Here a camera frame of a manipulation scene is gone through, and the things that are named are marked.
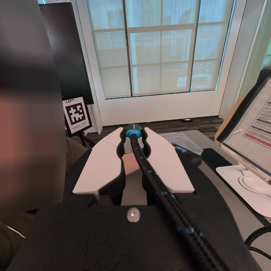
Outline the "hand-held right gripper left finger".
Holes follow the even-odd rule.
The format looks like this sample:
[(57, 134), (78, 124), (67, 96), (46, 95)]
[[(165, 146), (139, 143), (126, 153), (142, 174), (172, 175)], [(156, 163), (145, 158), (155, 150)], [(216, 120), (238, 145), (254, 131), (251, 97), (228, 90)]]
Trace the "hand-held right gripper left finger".
[(75, 195), (99, 195), (101, 190), (120, 176), (125, 128), (120, 127), (100, 140), (92, 149), (86, 164), (73, 189)]

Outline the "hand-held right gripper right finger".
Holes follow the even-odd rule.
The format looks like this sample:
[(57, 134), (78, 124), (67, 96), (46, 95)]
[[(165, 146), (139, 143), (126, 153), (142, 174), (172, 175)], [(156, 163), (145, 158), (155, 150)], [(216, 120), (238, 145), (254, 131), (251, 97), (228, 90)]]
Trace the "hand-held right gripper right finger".
[(144, 128), (146, 143), (150, 147), (147, 160), (172, 193), (193, 193), (195, 191), (172, 144), (150, 128)]

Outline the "black HDMI box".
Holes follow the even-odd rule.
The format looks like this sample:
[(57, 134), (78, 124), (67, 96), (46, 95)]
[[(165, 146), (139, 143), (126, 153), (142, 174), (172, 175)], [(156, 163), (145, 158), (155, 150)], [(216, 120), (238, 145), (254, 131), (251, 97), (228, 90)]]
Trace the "black HDMI box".
[(186, 148), (183, 148), (175, 143), (172, 143), (171, 145), (174, 147), (174, 149), (179, 157), (182, 153), (182, 155), (185, 156), (189, 161), (191, 161), (195, 166), (199, 167), (202, 164), (202, 158), (200, 155), (198, 155), (198, 154), (196, 154)]

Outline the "clear plastic bin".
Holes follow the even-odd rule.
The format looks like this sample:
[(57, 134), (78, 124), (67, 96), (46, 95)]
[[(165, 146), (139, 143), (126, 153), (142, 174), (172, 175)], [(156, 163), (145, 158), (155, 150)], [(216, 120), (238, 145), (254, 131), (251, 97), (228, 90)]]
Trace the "clear plastic bin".
[(186, 136), (183, 132), (177, 133), (164, 133), (160, 134), (163, 138), (165, 138), (171, 144), (176, 144), (182, 148), (185, 148), (199, 156), (201, 156), (203, 149), (199, 147), (194, 141), (192, 141), (188, 136)]

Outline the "black table mat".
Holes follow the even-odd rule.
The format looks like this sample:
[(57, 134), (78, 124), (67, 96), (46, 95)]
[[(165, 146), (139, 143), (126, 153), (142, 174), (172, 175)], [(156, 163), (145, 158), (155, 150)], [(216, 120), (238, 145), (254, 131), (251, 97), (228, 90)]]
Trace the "black table mat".
[(232, 164), (223, 158), (219, 153), (217, 153), (212, 148), (205, 148), (201, 154), (202, 160), (210, 168), (216, 170), (218, 167), (232, 166)]

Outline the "tablet on white stand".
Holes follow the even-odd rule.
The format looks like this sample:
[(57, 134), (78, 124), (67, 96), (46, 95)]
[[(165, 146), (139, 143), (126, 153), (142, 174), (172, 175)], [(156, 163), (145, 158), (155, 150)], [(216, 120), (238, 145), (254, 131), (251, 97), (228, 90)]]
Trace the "tablet on white stand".
[(217, 136), (219, 147), (238, 165), (217, 173), (257, 213), (271, 217), (271, 79), (270, 69), (245, 96)]

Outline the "white framed window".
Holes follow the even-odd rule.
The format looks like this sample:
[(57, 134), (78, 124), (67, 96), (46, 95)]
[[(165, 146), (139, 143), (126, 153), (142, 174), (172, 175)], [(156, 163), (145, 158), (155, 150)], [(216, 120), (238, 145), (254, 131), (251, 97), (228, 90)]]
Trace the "white framed window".
[(104, 100), (215, 91), (232, 0), (90, 0)]

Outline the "black wall screen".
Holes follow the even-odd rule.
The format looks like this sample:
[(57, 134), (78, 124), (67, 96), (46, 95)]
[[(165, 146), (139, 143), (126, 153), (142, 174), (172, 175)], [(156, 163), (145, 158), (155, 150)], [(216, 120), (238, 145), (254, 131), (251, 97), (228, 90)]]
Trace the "black wall screen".
[(39, 4), (56, 65), (62, 99), (84, 94), (94, 104), (72, 3)]

